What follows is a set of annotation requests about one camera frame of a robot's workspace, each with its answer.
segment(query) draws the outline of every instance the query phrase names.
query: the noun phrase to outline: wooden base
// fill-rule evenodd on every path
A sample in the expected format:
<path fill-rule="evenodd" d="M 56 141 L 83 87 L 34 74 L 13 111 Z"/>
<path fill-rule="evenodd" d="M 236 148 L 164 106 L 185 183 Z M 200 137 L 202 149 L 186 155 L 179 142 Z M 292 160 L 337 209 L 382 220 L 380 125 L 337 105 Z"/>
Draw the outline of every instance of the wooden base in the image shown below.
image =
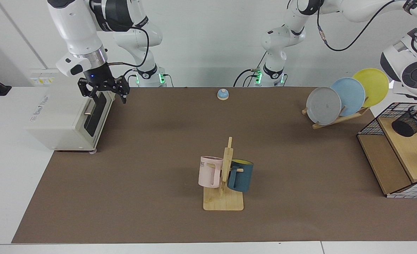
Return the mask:
<path fill-rule="evenodd" d="M 345 122 L 345 121 L 347 121 L 347 120 L 351 120 L 351 119 L 355 119 L 355 118 L 357 118 L 357 117 L 361 117 L 363 114 L 365 114 L 365 112 L 367 112 L 368 110 L 369 110 L 370 108 L 361 108 L 359 111 L 357 111 L 355 114 L 352 114 L 352 115 L 350 115 L 350 116 L 347 116 L 347 117 L 338 117 L 334 122 L 332 122 L 332 123 L 330 123 L 330 124 L 328 124 L 328 125 L 320 125 L 320 124 L 313 124 L 312 125 L 312 129 L 314 129 L 314 130 L 316 130 L 316 129 L 320 129 L 320 128 L 323 128 L 323 127 L 326 127 L 326 126 L 329 126 L 329 125 L 333 125 L 333 124 L 336 124 L 336 123 L 340 123 L 340 122 Z M 303 109 L 302 111 L 301 111 L 301 113 L 303 114 L 303 115 L 306 115 L 307 114 L 307 108 L 305 108 L 305 109 Z"/>
<path fill-rule="evenodd" d="M 241 211 L 243 209 L 243 193 L 229 189 L 226 182 L 222 182 L 219 188 L 204 188 L 204 210 Z"/>

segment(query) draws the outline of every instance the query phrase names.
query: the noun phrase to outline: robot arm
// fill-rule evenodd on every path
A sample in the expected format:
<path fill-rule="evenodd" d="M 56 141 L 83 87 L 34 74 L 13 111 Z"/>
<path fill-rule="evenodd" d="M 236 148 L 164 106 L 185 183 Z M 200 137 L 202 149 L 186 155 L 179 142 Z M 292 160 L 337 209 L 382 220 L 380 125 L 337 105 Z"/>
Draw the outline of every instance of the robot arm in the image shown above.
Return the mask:
<path fill-rule="evenodd" d="M 381 13 L 405 10 L 417 17 L 417 0 L 292 0 L 284 16 L 285 25 L 268 31 L 262 37 L 262 46 L 267 50 L 268 57 L 260 70 L 261 83 L 256 85 L 279 84 L 286 61 L 284 48 L 296 45 L 305 38 L 307 19 L 319 9 L 320 14 L 340 12 L 352 22 L 363 22 L 371 19 L 384 5 Z M 327 44 L 321 29 L 320 34 Z M 390 77 L 403 80 L 406 88 L 417 95 L 417 85 L 412 85 L 417 84 L 414 80 L 417 78 L 417 29 L 384 50 L 381 65 Z"/>
<path fill-rule="evenodd" d="M 57 68 L 67 76 L 84 74 L 85 79 L 78 82 L 83 96 L 93 98 L 98 91 L 112 91 L 119 94 L 125 103 L 130 91 L 125 77 L 113 77 L 97 31 L 114 32 L 116 42 L 133 55 L 138 66 L 136 71 L 145 86 L 164 83 L 149 50 L 149 47 L 161 43 L 162 34 L 149 22 L 140 0 L 47 2 L 52 19 L 68 48 L 68 53 L 57 62 Z"/>

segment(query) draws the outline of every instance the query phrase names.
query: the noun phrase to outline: black wire mesh cup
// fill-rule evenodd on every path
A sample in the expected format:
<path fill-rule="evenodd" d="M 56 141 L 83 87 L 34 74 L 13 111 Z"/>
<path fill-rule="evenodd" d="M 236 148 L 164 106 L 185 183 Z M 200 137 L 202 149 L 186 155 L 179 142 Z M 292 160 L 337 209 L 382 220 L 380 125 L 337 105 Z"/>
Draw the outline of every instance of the black wire mesh cup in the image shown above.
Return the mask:
<path fill-rule="evenodd" d="M 399 135 L 411 137 L 417 133 L 417 111 L 410 107 L 401 117 L 392 123 L 392 128 Z"/>

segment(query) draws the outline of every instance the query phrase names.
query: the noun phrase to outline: mug holder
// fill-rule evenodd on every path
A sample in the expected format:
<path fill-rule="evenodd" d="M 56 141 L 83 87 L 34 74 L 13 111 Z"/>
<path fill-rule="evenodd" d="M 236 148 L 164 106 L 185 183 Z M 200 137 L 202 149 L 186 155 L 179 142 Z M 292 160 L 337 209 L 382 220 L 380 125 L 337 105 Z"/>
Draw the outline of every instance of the mug holder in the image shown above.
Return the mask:
<path fill-rule="evenodd" d="M 206 211 L 242 211 L 244 209 L 243 193 L 228 188 L 227 181 L 234 149 L 232 137 L 229 137 L 228 146 L 224 148 L 223 167 L 221 167 L 221 183 L 218 188 L 204 187 L 204 210 Z"/>

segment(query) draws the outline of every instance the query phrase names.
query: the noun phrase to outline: dark teal mug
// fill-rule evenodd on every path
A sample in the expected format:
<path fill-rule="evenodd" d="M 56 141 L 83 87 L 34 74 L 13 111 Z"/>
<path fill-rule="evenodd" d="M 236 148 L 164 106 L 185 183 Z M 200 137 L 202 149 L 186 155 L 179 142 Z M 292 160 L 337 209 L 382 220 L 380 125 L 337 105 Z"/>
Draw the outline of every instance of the dark teal mug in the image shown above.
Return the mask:
<path fill-rule="evenodd" d="M 229 176 L 228 187 L 234 191 L 247 192 L 252 177 L 252 166 L 250 161 L 233 159 L 231 164 L 231 174 Z"/>

